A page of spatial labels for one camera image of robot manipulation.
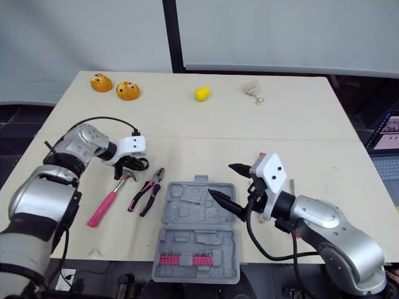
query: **hammer head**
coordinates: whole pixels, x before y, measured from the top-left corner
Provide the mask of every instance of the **hammer head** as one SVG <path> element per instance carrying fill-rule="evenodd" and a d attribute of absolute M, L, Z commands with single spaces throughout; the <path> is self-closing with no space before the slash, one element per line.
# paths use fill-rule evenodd
<path fill-rule="evenodd" d="M 126 167 L 123 167 L 123 169 L 122 169 L 122 177 L 124 177 L 125 179 L 133 178 L 135 180 L 135 182 L 137 182 L 137 178 L 136 178 L 135 174 L 133 173 L 133 171 Z"/>

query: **keychain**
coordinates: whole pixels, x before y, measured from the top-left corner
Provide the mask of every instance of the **keychain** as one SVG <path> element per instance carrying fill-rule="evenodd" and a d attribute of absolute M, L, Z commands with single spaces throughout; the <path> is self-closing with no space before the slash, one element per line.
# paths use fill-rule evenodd
<path fill-rule="evenodd" d="M 256 99 L 255 104 L 260 105 L 264 102 L 264 97 L 261 97 L 259 94 L 261 92 L 261 86 L 258 81 L 251 81 L 244 84 L 244 92 L 247 95 L 250 95 Z"/>

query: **black wire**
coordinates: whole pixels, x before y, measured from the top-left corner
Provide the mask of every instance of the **black wire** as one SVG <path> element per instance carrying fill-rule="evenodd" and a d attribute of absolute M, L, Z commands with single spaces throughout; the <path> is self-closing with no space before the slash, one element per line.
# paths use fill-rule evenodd
<path fill-rule="evenodd" d="M 314 293 L 307 288 L 307 286 L 304 284 L 304 282 L 302 281 L 302 279 L 299 275 L 297 237 L 295 236 L 294 229 L 291 231 L 291 237 L 292 237 L 292 246 L 294 248 L 294 271 L 295 271 L 295 276 L 297 278 L 297 281 L 298 281 L 301 289 L 304 292 L 306 292 L 311 297 L 311 299 L 318 299 L 319 297 L 314 295 Z"/>
<path fill-rule="evenodd" d="M 67 257 L 67 251 L 68 251 L 68 243 L 69 243 L 69 229 L 66 227 L 64 229 L 65 232 L 65 245 L 64 245 L 64 252 L 62 253 L 62 258 L 60 260 L 60 263 L 58 264 L 57 269 L 53 272 L 53 274 L 50 276 L 49 279 L 49 285 L 52 283 L 52 281 L 55 279 L 55 276 L 57 275 L 58 271 L 60 272 L 62 269 L 62 266 L 65 262 L 65 258 Z"/>
<path fill-rule="evenodd" d="M 108 267 L 104 270 L 104 271 L 102 271 L 102 272 L 95 272 L 95 271 L 91 271 L 91 270 L 79 270 L 78 272 L 76 272 L 74 275 L 76 276 L 76 275 L 78 275 L 79 273 L 83 273 L 83 272 L 87 272 L 87 273 L 91 273 L 91 274 L 96 274 L 96 275 L 103 275 L 103 274 L 108 274 L 109 272 L 111 272 L 111 271 L 109 271 L 110 270 L 110 268 L 111 268 L 111 261 L 108 261 L 109 262 L 109 264 L 108 264 Z"/>
<path fill-rule="evenodd" d="M 257 241 L 253 231 L 252 231 L 252 227 L 251 227 L 251 213 L 252 213 L 252 208 L 254 206 L 255 203 L 255 198 L 249 198 L 248 199 L 248 207 L 247 207 L 247 211 L 246 211 L 246 224 L 247 224 L 247 231 L 248 234 L 251 238 L 251 240 L 254 242 L 256 248 L 269 260 L 273 260 L 273 261 L 282 261 L 282 260 L 290 260 L 293 259 L 294 256 L 293 255 L 286 255 L 284 257 L 274 257 L 270 254 L 268 254 L 262 247 L 262 245 Z M 300 254 L 297 254 L 298 257 L 307 257 L 310 255 L 319 255 L 316 251 L 315 252 L 302 252 Z"/>
<path fill-rule="evenodd" d="M 72 288 L 72 285 L 68 282 L 68 280 L 64 277 L 64 274 L 62 274 L 62 269 L 60 269 L 60 275 L 62 277 L 62 279 L 64 280 L 64 282 L 70 287 Z"/>
<path fill-rule="evenodd" d="M 79 126 L 82 123 L 85 123 L 86 121 L 90 121 L 90 120 L 115 120 L 115 121 L 119 121 L 120 123 L 124 123 L 125 125 L 128 125 L 130 128 L 133 129 L 133 133 L 135 135 L 139 135 L 139 131 L 136 129 L 135 126 L 133 126 L 131 123 L 125 121 L 125 120 L 121 120 L 119 118 L 116 117 L 111 117 L 111 116 L 95 116 L 95 117 L 90 117 L 90 118 L 86 118 L 85 120 L 81 120 L 79 122 L 77 122 L 76 124 L 74 124 L 73 126 L 70 127 L 70 130 L 72 130 L 73 128 L 75 128 L 76 126 Z"/>

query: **gray tool case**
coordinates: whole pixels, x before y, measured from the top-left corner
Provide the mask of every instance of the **gray tool case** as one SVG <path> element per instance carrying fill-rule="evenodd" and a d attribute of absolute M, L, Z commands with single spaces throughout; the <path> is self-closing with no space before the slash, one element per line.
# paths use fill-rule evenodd
<path fill-rule="evenodd" d="M 208 176 L 168 185 L 152 279 L 156 282 L 235 284 L 239 281 L 236 216 L 209 189 L 236 200 L 234 185 L 210 183 Z"/>

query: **laptop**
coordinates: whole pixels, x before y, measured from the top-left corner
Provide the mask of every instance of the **laptop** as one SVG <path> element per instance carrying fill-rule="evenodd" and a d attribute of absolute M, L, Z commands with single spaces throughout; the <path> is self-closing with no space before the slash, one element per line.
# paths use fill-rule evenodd
<path fill-rule="evenodd" d="M 392 198 L 399 206 L 399 110 L 388 111 L 366 149 Z"/>

